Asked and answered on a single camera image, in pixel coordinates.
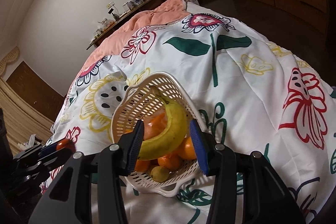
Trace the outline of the white perforated plastic basket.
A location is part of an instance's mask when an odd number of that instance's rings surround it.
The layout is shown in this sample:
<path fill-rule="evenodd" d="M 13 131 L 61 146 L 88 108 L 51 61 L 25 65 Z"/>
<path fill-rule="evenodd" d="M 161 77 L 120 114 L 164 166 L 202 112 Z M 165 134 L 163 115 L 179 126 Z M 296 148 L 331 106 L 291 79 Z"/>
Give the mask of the white perforated plastic basket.
<path fill-rule="evenodd" d="M 144 141 L 137 157 L 140 167 L 126 177 L 133 188 L 173 197 L 185 182 L 197 176 L 200 172 L 197 161 L 189 155 L 177 157 L 176 154 L 187 143 L 192 119 L 206 131 L 205 122 L 187 92 L 166 72 L 153 73 L 127 88 L 113 114 L 111 135 L 112 140 L 118 142 L 138 121 L 145 125 Z M 155 160 L 163 162 L 169 155 L 173 159 L 164 164 L 168 178 L 153 180 L 145 165 L 153 165 Z"/>

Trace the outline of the bagged oranges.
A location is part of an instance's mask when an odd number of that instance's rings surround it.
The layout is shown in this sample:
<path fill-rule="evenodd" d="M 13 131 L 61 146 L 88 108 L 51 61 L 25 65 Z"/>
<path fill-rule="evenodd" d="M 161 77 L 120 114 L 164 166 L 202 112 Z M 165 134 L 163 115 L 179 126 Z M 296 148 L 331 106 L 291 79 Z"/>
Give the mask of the bagged oranges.
<path fill-rule="evenodd" d="M 167 126 L 167 117 L 164 111 L 155 112 L 153 115 L 146 117 L 143 120 L 145 130 L 144 130 L 144 140 L 154 138 L 159 135 Z"/>

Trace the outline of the small yellow-green lemon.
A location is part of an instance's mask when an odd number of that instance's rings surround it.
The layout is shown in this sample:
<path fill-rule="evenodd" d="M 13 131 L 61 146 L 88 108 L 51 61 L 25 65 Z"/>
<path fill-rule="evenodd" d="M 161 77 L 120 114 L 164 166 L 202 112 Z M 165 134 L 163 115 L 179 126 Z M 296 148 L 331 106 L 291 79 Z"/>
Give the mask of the small yellow-green lemon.
<path fill-rule="evenodd" d="M 155 166 L 151 169 L 150 176 L 155 182 L 165 182 L 169 176 L 170 171 L 164 166 Z"/>

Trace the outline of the orange in basket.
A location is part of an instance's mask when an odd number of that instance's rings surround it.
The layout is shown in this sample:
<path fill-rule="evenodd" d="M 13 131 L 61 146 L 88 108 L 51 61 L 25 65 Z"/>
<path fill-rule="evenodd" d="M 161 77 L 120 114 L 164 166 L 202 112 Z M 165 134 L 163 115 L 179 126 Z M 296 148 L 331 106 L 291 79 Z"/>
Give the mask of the orange in basket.
<path fill-rule="evenodd" d="M 175 153 L 184 160 L 195 160 L 197 158 L 193 142 L 190 137 L 183 139 L 182 143 L 175 150 Z"/>

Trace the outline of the large orange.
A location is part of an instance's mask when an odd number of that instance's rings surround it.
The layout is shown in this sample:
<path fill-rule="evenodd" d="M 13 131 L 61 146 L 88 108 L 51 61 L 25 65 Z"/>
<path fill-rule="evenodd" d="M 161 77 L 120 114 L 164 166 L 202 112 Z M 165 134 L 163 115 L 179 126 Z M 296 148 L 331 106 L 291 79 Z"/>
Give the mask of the large orange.
<path fill-rule="evenodd" d="M 146 160 L 137 160 L 134 170 L 136 172 L 146 172 L 151 165 L 151 161 L 146 161 Z"/>

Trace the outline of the floral white duvet cover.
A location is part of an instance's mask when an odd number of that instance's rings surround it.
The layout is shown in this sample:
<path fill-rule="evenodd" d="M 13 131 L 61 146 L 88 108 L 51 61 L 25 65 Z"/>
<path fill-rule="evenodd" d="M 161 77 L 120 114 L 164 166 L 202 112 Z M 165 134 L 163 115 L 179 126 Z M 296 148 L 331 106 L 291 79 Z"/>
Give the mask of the floral white duvet cover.
<path fill-rule="evenodd" d="M 137 30 L 119 55 L 79 72 L 49 143 L 69 138 L 84 154 L 100 152 L 112 143 L 113 114 L 127 88 L 166 72 L 217 141 L 263 153 L 312 222 L 335 188 L 335 89 L 240 20 L 192 4 L 187 12 Z"/>

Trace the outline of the beige curtain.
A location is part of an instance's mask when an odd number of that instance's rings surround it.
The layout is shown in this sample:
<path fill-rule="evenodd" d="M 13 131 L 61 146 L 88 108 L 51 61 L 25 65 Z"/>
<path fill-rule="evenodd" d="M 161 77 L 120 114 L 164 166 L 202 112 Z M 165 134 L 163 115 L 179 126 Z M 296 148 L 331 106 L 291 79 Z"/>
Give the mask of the beige curtain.
<path fill-rule="evenodd" d="M 45 144 L 52 135 L 53 121 L 39 112 L 44 97 L 38 92 L 47 84 L 26 63 L 20 63 L 9 80 L 1 78 L 1 109 L 9 146 L 16 154 L 31 135 Z"/>

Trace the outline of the small orange behind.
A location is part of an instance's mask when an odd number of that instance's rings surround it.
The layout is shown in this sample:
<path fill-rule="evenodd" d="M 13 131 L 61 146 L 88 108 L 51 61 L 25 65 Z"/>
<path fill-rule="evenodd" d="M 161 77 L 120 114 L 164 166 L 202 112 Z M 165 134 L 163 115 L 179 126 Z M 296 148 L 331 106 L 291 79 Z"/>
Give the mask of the small orange behind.
<path fill-rule="evenodd" d="M 56 151 L 59 151 L 64 148 L 70 150 L 71 153 L 76 152 L 75 144 L 71 139 L 64 138 L 57 142 Z"/>

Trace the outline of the mandarin orange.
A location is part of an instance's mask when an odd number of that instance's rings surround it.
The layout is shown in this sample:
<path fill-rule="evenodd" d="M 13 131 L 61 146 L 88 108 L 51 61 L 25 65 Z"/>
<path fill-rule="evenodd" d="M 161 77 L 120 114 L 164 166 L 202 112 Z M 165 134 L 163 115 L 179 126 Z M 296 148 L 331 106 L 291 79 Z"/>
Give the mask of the mandarin orange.
<path fill-rule="evenodd" d="M 171 153 L 157 159 L 159 166 L 163 166 L 170 171 L 176 171 L 183 165 L 183 160 L 175 153 Z"/>

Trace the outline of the pink quilt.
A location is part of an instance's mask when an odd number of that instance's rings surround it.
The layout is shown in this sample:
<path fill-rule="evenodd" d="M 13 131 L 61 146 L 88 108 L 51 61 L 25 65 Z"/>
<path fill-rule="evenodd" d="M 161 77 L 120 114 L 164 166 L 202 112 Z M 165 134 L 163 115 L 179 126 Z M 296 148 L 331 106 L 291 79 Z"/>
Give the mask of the pink quilt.
<path fill-rule="evenodd" d="M 84 72 L 104 56 L 119 55 L 126 42 L 137 30 L 146 26 L 169 24 L 188 15 L 187 2 L 184 0 L 167 0 L 154 10 L 135 14 L 122 27 L 103 40 L 90 54 L 79 72 Z"/>

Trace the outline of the wooden headboard shelf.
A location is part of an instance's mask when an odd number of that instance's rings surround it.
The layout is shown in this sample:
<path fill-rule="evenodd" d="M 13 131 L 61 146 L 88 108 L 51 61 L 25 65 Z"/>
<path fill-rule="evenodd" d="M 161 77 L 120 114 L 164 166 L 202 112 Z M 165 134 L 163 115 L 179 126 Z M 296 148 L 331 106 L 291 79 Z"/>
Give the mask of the wooden headboard shelf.
<path fill-rule="evenodd" d="M 91 47 L 97 48 L 108 36 L 113 34 L 116 30 L 118 30 L 123 24 L 125 24 L 128 20 L 131 19 L 135 14 L 146 11 L 146 10 L 154 10 L 159 7 L 163 2 L 167 0 L 147 0 L 143 2 L 143 4 L 137 6 L 136 8 L 126 12 L 123 16 L 121 16 L 118 20 L 113 22 L 106 30 L 104 30 L 97 38 L 94 38 L 92 42 L 90 42 L 89 46 L 86 50 L 89 50 Z"/>

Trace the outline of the yellow banana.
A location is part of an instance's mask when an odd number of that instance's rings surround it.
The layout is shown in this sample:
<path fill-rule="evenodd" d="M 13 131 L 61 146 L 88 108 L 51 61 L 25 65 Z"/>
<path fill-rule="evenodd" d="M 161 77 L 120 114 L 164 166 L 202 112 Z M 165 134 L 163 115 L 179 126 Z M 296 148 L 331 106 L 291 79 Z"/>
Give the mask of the yellow banana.
<path fill-rule="evenodd" d="M 151 85 L 150 91 L 163 103 L 167 125 L 159 135 L 142 142 L 137 159 L 143 161 L 158 159 L 174 152 L 189 129 L 186 109 L 183 105 L 164 96 L 156 86 Z"/>

